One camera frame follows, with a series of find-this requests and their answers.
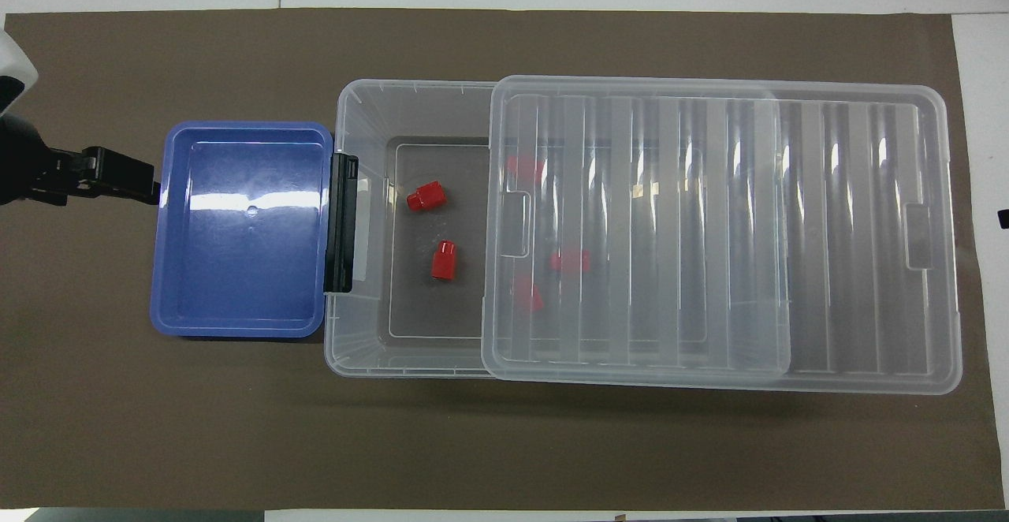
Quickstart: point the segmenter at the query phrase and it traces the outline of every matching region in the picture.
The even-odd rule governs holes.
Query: red plastic object
[[[455,243],[442,240],[431,260],[431,277],[439,280],[455,279]]]
[[[425,211],[448,203],[441,184],[433,181],[417,188],[417,193],[407,196],[407,206],[411,211]]]
[[[536,185],[543,177],[544,162],[526,155],[511,155],[504,164],[508,173],[524,185]]]
[[[588,250],[582,250],[581,256],[571,255],[572,253],[574,252],[569,250],[554,252],[554,254],[550,256],[551,270],[554,272],[562,272],[564,274],[577,271],[581,271],[582,274],[587,273],[590,267]]]
[[[543,309],[543,298],[540,297],[540,289],[533,283],[533,278],[516,276],[512,287],[515,289],[516,308],[527,313],[536,313]]]

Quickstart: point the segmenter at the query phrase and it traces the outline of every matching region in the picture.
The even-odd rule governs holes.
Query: plastic container
[[[164,143],[150,318],[181,336],[304,337],[324,314],[333,141],[294,122],[188,122]]]
[[[344,376],[488,377],[480,359],[487,133],[494,83],[354,81],[336,147],[356,155],[353,288],[326,294],[326,360]],[[448,202],[407,196],[439,181]],[[442,240],[455,279],[431,277]]]
[[[929,88],[356,81],[336,147],[360,159],[353,290],[327,294],[342,375],[959,383],[945,109]],[[411,212],[405,196],[434,180],[448,205]],[[443,239],[459,244],[451,283],[429,275]]]

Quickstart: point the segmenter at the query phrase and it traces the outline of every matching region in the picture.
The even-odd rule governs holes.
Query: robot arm
[[[156,205],[154,167],[94,145],[83,151],[49,148],[27,120],[7,113],[38,73],[9,34],[0,30],[0,205],[32,199],[63,206],[67,196],[122,196]]]

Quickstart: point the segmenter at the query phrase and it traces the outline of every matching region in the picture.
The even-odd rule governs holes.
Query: brown mat
[[[359,78],[922,84],[949,107],[948,396],[347,380],[316,342],[166,338],[155,209],[0,207],[0,507],[1003,508],[948,16],[270,9],[11,15],[53,147],[160,166],[181,120],[335,123]]]

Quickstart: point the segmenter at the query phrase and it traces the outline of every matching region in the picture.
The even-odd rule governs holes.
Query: blue tray
[[[333,140],[308,122],[187,122],[164,143],[150,320],[182,336],[320,325]]]

